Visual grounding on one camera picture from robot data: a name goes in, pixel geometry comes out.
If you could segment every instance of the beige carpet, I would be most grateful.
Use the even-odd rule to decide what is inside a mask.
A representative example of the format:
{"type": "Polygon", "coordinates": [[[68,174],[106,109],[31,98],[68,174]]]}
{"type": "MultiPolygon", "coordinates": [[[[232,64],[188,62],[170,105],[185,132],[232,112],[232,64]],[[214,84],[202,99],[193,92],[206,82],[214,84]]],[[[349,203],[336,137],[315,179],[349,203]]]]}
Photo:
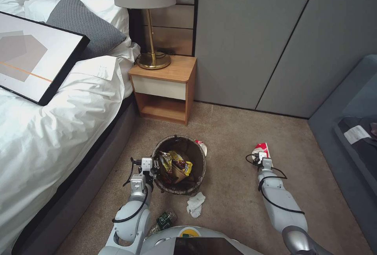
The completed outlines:
{"type": "Polygon", "coordinates": [[[101,190],[57,251],[58,255],[97,254],[112,229],[111,219],[129,196],[122,184],[130,157],[150,155],[164,137],[182,134],[205,142],[207,172],[201,186],[206,196],[202,215],[186,212],[188,196],[161,193],[155,186],[150,210],[155,219],[166,208],[178,225],[223,232],[263,254],[289,254],[271,226],[257,171],[245,161],[254,146],[268,142],[274,166],[288,179],[284,186],[306,213],[308,232],[334,254],[371,254],[306,120],[195,103],[188,126],[137,118],[119,161],[101,190]]]}

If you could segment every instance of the white duvet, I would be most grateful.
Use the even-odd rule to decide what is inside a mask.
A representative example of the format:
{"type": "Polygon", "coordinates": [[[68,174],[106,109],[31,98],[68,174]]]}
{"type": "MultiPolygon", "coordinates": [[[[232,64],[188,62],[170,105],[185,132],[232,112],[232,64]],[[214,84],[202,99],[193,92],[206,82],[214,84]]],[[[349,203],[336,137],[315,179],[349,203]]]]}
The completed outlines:
{"type": "Polygon", "coordinates": [[[0,88],[0,254],[114,119],[124,91],[111,56],[77,62],[44,107],[0,88]]]}

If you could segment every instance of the paper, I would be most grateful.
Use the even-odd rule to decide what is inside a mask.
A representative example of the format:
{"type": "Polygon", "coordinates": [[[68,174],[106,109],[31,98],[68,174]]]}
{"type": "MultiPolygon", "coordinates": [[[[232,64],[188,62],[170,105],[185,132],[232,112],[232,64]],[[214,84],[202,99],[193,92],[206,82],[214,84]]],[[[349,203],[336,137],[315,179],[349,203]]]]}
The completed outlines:
{"type": "Polygon", "coordinates": [[[201,214],[201,205],[204,203],[204,200],[205,196],[201,192],[190,197],[187,201],[187,213],[190,213],[193,218],[198,218],[201,214]]]}
{"type": "Polygon", "coordinates": [[[355,126],[344,133],[344,137],[348,140],[350,144],[354,144],[363,138],[370,138],[369,133],[367,133],[362,126],[355,126]]]}

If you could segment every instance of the trash can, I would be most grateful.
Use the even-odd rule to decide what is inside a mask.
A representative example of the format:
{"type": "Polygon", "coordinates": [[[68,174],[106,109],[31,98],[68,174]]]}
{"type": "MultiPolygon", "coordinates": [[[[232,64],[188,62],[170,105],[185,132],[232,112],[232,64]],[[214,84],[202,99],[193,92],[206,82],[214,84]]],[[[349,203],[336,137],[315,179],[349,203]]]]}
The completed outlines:
{"type": "Polygon", "coordinates": [[[161,140],[152,153],[152,158],[157,158],[158,152],[175,151],[186,161],[192,162],[192,170],[190,175],[177,184],[170,184],[163,181],[161,175],[158,175],[154,182],[161,189],[161,192],[169,192],[172,194],[191,195],[198,191],[203,181],[206,163],[205,155],[200,147],[193,139],[183,135],[172,135],[161,140]]]}

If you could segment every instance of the fabric cushion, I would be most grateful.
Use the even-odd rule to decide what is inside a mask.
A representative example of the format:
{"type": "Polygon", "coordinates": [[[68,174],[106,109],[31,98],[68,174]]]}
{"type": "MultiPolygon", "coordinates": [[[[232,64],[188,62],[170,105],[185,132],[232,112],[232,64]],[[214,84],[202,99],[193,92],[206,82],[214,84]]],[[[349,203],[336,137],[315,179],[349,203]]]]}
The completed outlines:
{"type": "MultiPolygon", "coordinates": [[[[50,13],[60,0],[25,0],[25,17],[36,22],[46,22],[50,13]]],[[[114,0],[80,0],[101,19],[115,26],[129,37],[128,11],[114,5],[114,0]]]]}
{"type": "Polygon", "coordinates": [[[126,40],[123,33],[89,11],[80,0],[60,0],[46,23],[86,35],[90,42],[82,59],[103,56],[126,40]]]}

